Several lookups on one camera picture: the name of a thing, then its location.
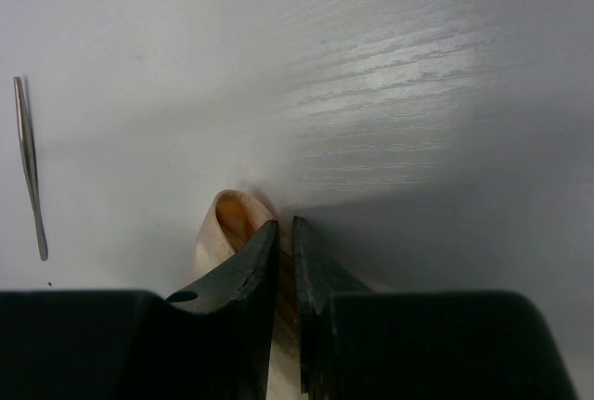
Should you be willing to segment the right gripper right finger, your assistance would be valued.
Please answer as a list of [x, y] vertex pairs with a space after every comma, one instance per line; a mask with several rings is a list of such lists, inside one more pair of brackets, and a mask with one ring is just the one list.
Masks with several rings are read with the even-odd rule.
[[295, 289], [298, 305], [301, 389], [314, 391], [316, 339], [321, 331], [319, 319], [329, 298], [341, 292], [370, 292], [326, 251], [315, 230], [305, 218], [295, 216], [291, 225]]

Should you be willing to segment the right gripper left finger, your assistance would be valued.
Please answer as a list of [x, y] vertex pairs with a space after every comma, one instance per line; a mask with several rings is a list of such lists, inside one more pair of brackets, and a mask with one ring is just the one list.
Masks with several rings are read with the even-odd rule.
[[190, 382], [205, 399], [264, 399], [278, 284], [279, 226], [267, 221], [239, 252], [166, 301], [197, 320]]

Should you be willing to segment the orange cloth napkin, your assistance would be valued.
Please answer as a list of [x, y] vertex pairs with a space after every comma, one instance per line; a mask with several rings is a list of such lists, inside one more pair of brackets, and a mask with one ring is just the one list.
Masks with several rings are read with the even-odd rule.
[[394, 336], [397, 300], [330, 256], [304, 220], [293, 252], [252, 196], [219, 193], [200, 227], [179, 324], [195, 332], [177, 396], [395, 399], [407, 394]]

